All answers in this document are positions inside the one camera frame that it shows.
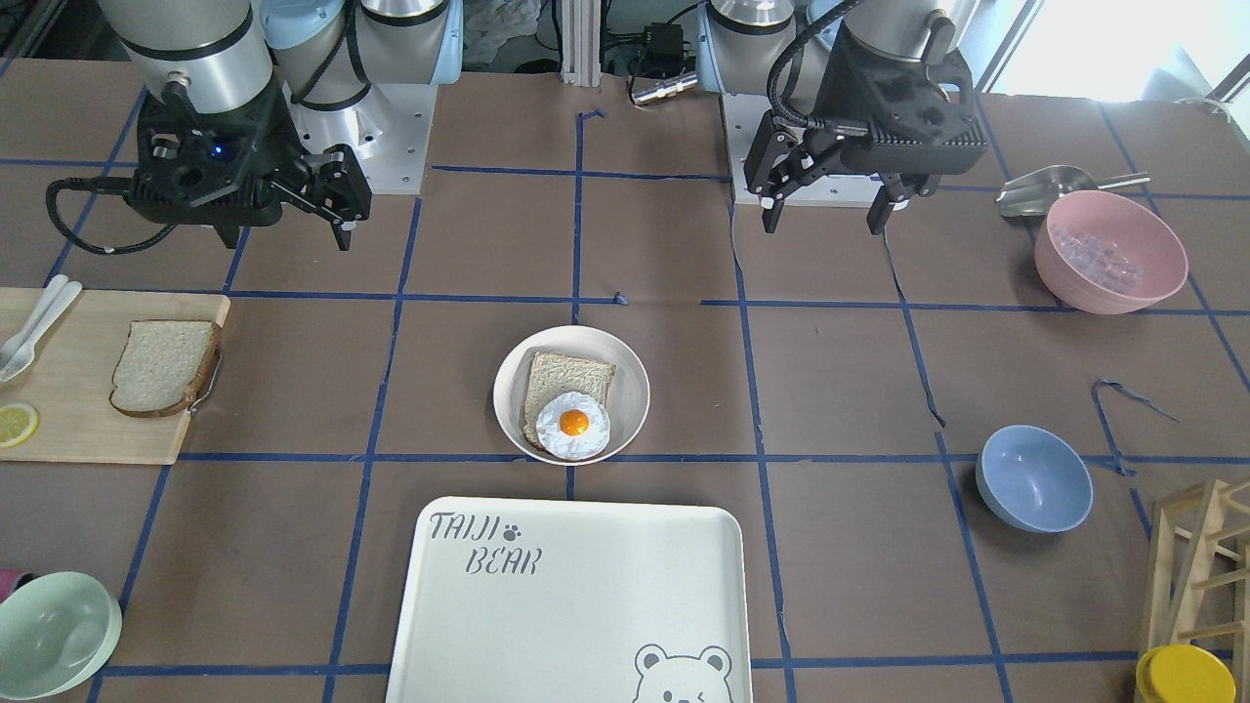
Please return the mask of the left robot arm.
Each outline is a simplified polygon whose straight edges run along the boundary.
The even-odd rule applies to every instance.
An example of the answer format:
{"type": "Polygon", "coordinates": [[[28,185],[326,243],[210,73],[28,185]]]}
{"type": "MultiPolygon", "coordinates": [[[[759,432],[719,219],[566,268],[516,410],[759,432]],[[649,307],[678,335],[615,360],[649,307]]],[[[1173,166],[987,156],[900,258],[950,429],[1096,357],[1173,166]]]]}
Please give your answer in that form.
{"type": "Polygon", "coordinates": [[[938,191],[988,153],[961,54],[975,1],[708,1],[696,73],[705,93],[762,98],[744,186],[776,231],[785,205],[829,176],[876,176],[866,221],[938,191]]]}

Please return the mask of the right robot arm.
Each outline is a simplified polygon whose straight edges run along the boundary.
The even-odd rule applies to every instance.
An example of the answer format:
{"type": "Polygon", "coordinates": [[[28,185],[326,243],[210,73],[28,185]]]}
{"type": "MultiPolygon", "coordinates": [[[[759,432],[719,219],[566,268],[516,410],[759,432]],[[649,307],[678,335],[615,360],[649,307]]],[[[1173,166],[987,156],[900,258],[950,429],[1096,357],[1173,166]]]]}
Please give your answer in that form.
{"type": "Polygon", "coordinates": [[[460,1],[102,1],[148,89],[118,194],[159,236],[228,248],[286,206],[340,250],[378,194],[419,191],[438,86],[462,68],[460,1]]]}

